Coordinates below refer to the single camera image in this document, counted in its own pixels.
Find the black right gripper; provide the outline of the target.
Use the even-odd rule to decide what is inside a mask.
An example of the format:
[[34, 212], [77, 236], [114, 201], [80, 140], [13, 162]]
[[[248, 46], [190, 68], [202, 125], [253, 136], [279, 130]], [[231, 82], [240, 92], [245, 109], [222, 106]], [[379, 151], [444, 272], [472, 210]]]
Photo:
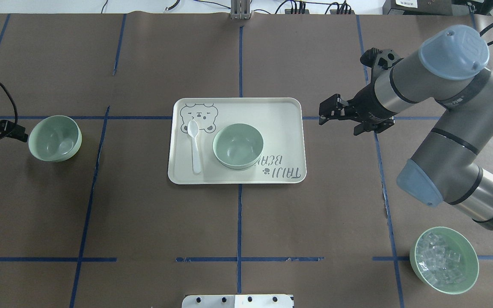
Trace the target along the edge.
[[391, 118], [397, 113], [386, 109], [375, 93], [373, 83], [361, 89], [353, 99], [345, 100], [340, 94], [331, 95], [330, 98], [319, 104], [319, 125], [324, 125], [330, 120], [351, 120], [360, 124], [353, 129], [354, 135], [375, 131], [381, 133], [391, 127]]

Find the green bowl near left arm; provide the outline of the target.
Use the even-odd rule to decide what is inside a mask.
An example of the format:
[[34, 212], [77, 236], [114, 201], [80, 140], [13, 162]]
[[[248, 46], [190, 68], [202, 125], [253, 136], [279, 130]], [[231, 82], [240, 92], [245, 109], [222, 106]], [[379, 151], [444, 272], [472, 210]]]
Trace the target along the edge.
[[35, 125], [29, 135], [30, 154], [44, 162], [63, 162], [80, 150], [82, 132], [74, 119], [53, 115]]

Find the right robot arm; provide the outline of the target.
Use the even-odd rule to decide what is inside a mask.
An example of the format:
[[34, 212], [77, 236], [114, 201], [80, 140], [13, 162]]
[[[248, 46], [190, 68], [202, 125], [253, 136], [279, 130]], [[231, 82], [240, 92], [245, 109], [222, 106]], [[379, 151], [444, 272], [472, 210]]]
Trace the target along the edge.
[[472, 27], [453, 25], [402, 58], [368, 49], [360, 62], [370, 82], [352, 99], [319, 105], [319, 124], [356, 121], [354, 135], [381, 133], [395, 115], [434, 99], [445, 111], [397, 176], [397, 185], [430, 207], [447, 203], [493, 231], [493, 174], [474, 161], [493, 138], [493, 72], [488, 44]]

